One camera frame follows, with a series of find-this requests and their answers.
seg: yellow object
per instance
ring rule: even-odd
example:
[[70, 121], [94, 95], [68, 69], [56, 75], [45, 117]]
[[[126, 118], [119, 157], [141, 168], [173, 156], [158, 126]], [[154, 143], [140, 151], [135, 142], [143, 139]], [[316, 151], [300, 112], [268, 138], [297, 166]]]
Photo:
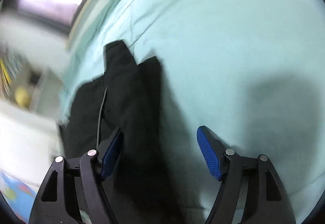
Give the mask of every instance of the yellow object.
[[7, 69], [5, 68], [5, 65], [4, 65], [4, 62], [3, 62], [3, 59], [0, 60], [0, 64], [1, 64], [1, 68], [2, 68], [2, 71], [4, 73], [4, 76], [5, 78], [7, 79], [8, 81], [8, 84], [11, 84], [11, 78], [10, 78], [10, 75], [7, 71]]
[[29, 107], [31, 98], [25, 87], [20, 86], [16, 89], [15, 100], [21, 108]]

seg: white surface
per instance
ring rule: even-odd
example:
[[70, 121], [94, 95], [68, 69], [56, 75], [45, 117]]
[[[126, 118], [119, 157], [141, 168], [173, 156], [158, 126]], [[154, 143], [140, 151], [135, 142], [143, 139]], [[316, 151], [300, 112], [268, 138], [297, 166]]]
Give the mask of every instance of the white surface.
[[0, 14], [0, 42], [27, 57], [33, 68], [50, 68], [60, 77], [69, 63], [67, 36], [14, 13]]
[[196, 141], [197, 128], [206, 125], [239, 154], [271, 159], [301, 222], [321, 195], [325, 171], [324, 2], [97, 0], [95, 6], [71, 35], [79, 68], [69, 76], [68, 101], [103, 72], [106, 43], [123, 39], [137, 62], [158, 56], [161, 134], [182, 205], [206, 209], [197, 212], [206, 218], [218, 192]]
[[0, 168], [40, 186], [63, 145], [54, 120], [0, 101]]

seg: black fabric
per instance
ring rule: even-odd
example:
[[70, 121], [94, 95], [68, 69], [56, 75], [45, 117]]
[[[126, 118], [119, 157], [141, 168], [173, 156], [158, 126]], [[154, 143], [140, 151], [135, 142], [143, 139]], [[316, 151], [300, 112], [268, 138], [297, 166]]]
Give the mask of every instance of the black fabric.
[[[116, 126], [124, 134], [114, 190], [128, 197], [140, 214], [153, 216], [144, 218], [148, 223], [153, 219], [155, 223], [183, 223], [159, 144], [160, 64], [152, 57], [136, 65], [123, 41], [107, 44], [105, 58], [104, 75], [76, 93], [63, 140], [66, 157], [80, 157], [95, 149], [107, 87], [100, 139], [108, 138]], [[116, 210], [117, 218], [121, 212], [123, 208]]]

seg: black garment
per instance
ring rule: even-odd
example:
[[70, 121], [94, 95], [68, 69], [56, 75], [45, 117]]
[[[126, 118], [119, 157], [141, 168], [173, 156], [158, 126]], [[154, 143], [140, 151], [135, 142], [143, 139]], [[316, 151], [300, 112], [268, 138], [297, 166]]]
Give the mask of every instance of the black garment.
[[136, 65], [123, 41], [107, 44], [105, 56], [104, 75], [81, 86], [72, 104], [63, 136], [66, 158], [96, 148], [107, 88], [100, 139], [107, 139], [116, 126], [124, 134], [114, 189], [129, 197], [140, 212], [158, 215], [160, 223], [183, 223], [158, 138], [160, 64], [152, 57]]

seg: bed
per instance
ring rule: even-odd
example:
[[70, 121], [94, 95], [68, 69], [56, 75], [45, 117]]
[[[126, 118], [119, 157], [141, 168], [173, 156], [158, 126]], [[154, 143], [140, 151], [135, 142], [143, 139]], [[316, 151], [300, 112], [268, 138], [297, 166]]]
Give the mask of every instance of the bed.
[[123, 39], [138, 63], [163, 65], [162, 144], [188, 223], [204, 223], [219, 188], [200, 125], [240, 155], [266, 154], [301, 223], [325, 189], [324, 30], [323, 0], [88, 0], [69, 35], [61, 117], [103, 74], [103, 46]]

